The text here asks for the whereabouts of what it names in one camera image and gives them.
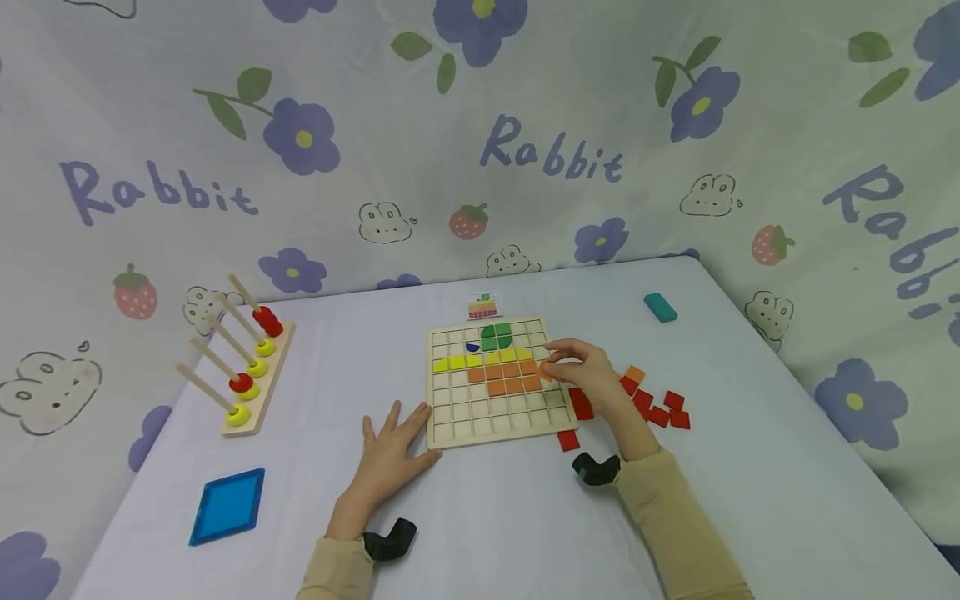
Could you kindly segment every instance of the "wooden peg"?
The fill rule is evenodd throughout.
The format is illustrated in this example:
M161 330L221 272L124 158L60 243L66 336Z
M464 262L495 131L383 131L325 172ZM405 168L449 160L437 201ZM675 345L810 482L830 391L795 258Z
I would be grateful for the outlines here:
M200 388L200 390L204 394L210 396L210 399L212 399L217 404L220 404L221 408L223 408L229 414L232 415L239 410L237 407L230 404L229 400L227 400L226 398L221 396L219 392L214 390L209 383L200 379L199 375L191 371L190 368L184 365L183 363L177 363L176 365L174 365L174 368L177 371L179 371L181 375L186 377L190 381L190 383Z
M190 338L190 344L194 348L199 350L205 357L210 359L210 362L217 366L220 371L229 377L233 381L240 381L240 375L236 371L230 368L230 365L223 359L217 356L216 352L211 350L200 338L193 336Z
M240 279L238 279L236 275L231 273L227 276L227 279L230 280L230 283L233 284L237 292L240 292L240 296L243 296L243 300L247 303L247 306L256 311L260 310L260 305L256 303L256 300L253 299L253 296L247 291L247 288L243 286L243 283L240 283Z
M259 345L263 345L263 343L266 340L264 340L263 336L260 335L260 332L254 329L253 325L251 325L250 322L247 321L247 319L240 314L240 311L237 310L237 307L233 305L233 302L231 302L229 298L227 298L226 294L224 294L223 292L220 292L219 294L217 294L217 300L219 300L220 303L224 306L224 308L226 308L227 312L233 315L234 319L240 322L243 328L247 330L247 333L249 333L251 337L253 337L253 339Z
M247 361L248 365L253 366L256 364L256 359L253 358L253 355L247 352L247 350L243 347L243 345L237 342L237 339L233 337L233 335L229 331L227 331L227 328L224 327L222 323L217 321L213 315L207 315L206 321L210 324L211 327L213 327L213 329L217 333L224 336L224 339L227 340L227 343L233 346L233 349L235 349L237 353L239 353L241 356L244 357L244 360Z

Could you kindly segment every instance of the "black wrist strap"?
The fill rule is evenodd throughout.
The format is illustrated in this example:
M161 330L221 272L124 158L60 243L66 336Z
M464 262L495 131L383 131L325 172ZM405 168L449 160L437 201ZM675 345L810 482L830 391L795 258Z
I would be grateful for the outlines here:
M603 464L598 464L587 452L573 459L573 470L588 486L606 486L616 478L620 472L620 457L614 454Z
M384 538L368 531L363 535L363 544L374 561L395 561L407 553L416 534L417 525L405 518L399 518L389 536Z

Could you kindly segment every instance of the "child's hand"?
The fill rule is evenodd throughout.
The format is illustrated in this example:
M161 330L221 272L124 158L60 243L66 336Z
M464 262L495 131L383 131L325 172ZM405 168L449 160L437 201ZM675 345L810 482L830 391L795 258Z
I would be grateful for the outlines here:
M543 370L565 383L583 388L598 414L607 417L613 408L630 404L630 397L620 385L620 375L613 370L602 348L573 338L548 342L546 348L553 350L553 354L547 357ZM580 362L557 362L565 358L576 358Z
M363 418L363 456L353 476L353 482L340 496L334 508L326 536L332 540L356 540L367 528L374 510L394 492L440 460L438 448L427 450L416 458L409 458L410 444L430 417L431 407L426 402L414 409L403 424L400 402L394 402L379 435L373 433L370 417Z

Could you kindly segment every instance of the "child's right hand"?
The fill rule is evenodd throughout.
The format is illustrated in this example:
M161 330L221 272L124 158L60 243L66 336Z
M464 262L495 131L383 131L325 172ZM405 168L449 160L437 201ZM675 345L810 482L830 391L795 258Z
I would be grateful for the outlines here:
M633 408L630 397L620 385L620 375L613 370L602 348L574 338L554 340L545 347L553 353L547 357L543 370L565 383L582 388L599 415L608 418L617 408ZM565 358L576 358L580 362L557 362Z

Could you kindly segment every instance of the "wooden abacus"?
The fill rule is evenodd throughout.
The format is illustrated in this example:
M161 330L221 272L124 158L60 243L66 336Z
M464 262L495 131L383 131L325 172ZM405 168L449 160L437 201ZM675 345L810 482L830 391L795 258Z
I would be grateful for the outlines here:
M259 433L274 394L274 386L280 379L280 371L286 359L287 349L290 347L290 340L296 329L293 321L281 323L273 311L257 303L235 275L231 274L229 280L247 305L253 309L253 320L260 325L264 333L261 334L222 293L217 294L217 301L253 338L253 350L247 350L214 315L207 315L206 321L244 359L245 370L235 371L223 357L218 356L196 337L191 338L190 343L227 376L228 386L235 394L237 401L231 403L188 367L182 363L176 365L180 374L226 411L226 422L220 429L220 434L225 438Z

